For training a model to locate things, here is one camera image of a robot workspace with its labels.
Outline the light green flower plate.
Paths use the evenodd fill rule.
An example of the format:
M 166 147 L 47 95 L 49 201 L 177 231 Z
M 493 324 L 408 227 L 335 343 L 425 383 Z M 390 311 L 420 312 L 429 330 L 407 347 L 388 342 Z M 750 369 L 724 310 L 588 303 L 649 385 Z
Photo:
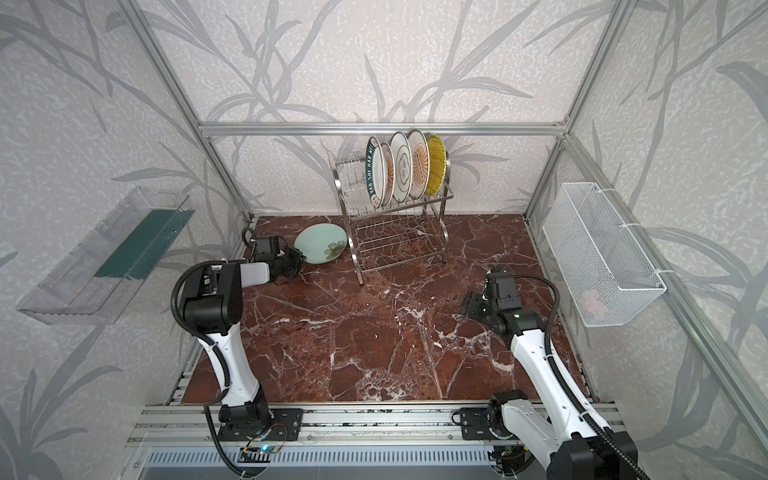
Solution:
M 299 233 L 294 247 L 308 264 L 319 265 L 339 258 L 348 246 L 346 231 L 332 223 L 314 224 Z

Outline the white plate green rim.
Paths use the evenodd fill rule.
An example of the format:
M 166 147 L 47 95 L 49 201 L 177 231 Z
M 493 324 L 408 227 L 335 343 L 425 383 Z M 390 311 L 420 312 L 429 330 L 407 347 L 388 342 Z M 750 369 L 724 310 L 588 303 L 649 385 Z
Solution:
M 386 180 L 381 143 L 375 136 L 371 136 L 365 151 L 365 181 L 369 200 L 375 209 L 383 204 Z

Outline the yellow green striped plate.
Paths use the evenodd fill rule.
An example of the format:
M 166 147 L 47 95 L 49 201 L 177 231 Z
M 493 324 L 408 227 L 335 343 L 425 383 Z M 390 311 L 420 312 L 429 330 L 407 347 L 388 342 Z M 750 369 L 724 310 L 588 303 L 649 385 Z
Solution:
M 430 157 L 430 171 L 425 195 L 434 197 L 438 194 L 447 172 L 447 150 L 443 140 L 435 134 L 426 136 Z

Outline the white plate green emblem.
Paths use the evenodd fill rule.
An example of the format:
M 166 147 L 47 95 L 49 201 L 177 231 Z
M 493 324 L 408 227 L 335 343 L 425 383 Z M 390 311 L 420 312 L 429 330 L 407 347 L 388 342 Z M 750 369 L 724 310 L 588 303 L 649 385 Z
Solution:
M 391 138 L 390 147 L 395 167 L 393 199 L 397 203 L 404 203 L 408 200 L 412 186 L 412 154 L 406 135 L 402 132 L 395 133 Z

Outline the large orange sun plate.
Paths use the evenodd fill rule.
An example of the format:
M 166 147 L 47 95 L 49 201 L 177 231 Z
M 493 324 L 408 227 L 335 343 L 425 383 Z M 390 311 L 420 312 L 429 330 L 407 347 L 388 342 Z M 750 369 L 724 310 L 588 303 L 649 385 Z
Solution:
M 418 129 L 407 135 L 412 160 L 412 183 L 409 195 L 412 199 L 421 198 L 429 181 L 430 156 L 425 135 Z

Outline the small orange sun plate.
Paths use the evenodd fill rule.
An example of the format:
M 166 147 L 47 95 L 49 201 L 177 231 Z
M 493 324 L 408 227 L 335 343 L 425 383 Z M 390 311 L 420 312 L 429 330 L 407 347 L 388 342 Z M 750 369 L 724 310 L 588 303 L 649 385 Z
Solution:
M 393 198 L 393 189 L 394 189 L 394 182 L 395 182 L 394 157 L 393 157 L 391 146 L 388 143 L 381 144 L 381 151 L 382 151 L 384 169 L 386 174 L 386 177 L 385 177 L 386 185 L 385 185 L 385 190 L 383 194 L 382 205 L 388 206 L 391 203 Z

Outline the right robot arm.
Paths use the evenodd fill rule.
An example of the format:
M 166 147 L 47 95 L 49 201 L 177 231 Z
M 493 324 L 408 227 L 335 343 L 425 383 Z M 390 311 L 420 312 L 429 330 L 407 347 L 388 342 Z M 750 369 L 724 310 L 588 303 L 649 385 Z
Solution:
M 630 435 L 610 427 L 557 354 L 552 342 L 557 312 L 542 318 L 523 307 L 518 278 L 501 267 L 492 268 L 484 291 L 468 293 L 461 313 L 504 340 L 546 413 L 540 415 L 520 390 L 498 392 L 484 410 L 453 413 L 463 439 L 498 441 L 488 457 L 494 470 L 507 478 L 517 477 L 533 463 L 542 466 L 548 479 L 646 478 Z

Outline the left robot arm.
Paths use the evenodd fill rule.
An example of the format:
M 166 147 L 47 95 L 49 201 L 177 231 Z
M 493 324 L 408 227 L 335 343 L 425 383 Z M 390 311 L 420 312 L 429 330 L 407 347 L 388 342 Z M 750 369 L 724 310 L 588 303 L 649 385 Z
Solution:
M 219 383 L 216 401 L 225 427 L 261 432 L 273 415 L 244 350 L 242 290 L 292 281 L 306 256 L 279 236 L 258 237 L 247 259 L 210 260 L 184 271 L 174 284 L 170 311 L 176 323 L 207 353 Z

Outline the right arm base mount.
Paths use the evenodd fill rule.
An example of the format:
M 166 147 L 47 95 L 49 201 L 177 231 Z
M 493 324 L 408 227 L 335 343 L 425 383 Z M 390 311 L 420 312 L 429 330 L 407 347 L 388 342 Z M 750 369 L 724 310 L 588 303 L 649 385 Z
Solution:
M 550 424 L 524 400 L 485 407 L 463 407 L 450 415 L 465 441 L 478 440 L 496 444 L 525 444 L 540 439 Z

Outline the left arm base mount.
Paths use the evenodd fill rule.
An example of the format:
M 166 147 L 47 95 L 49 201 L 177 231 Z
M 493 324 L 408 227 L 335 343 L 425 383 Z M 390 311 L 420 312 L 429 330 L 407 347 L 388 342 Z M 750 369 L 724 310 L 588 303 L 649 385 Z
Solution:
M 245 406 L 223 407 L 219 413 L 220 441 L 297 441 L 302 425 L 304 410 L 301 408 L 276 408 L 260 417 Z

